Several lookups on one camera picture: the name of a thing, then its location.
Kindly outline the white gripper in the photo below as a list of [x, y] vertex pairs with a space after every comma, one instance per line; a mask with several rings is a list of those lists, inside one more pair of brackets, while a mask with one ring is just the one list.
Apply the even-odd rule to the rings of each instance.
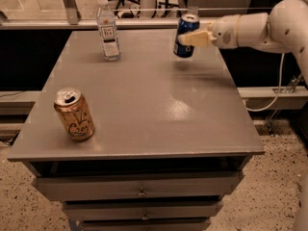
[[215, 45], [221, 49], [234, 49], [238, 47], [237, 27], [240, 19], [239, 14], [223, 16], [216, 21], [209, 22], [208, 29], [195, 30], [178, 36], [183, 45], [196, 47]]

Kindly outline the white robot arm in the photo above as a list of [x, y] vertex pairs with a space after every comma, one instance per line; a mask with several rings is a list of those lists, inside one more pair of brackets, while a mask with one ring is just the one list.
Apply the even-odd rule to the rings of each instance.
[[[221, 49], [248, 46], [270, 53], [291, 52], [306, 73], [307, 23], [307, 4], [284, 0], [270, 13], [224, 16], [180, 40]], [[246, 178], [225, 198], [225, 206], [206, 231], [307, 230], [307, 142], [286, 120], [278, 123], [275, 138], [265, 129], [259, 132], [266, 153], [250, 161]]]

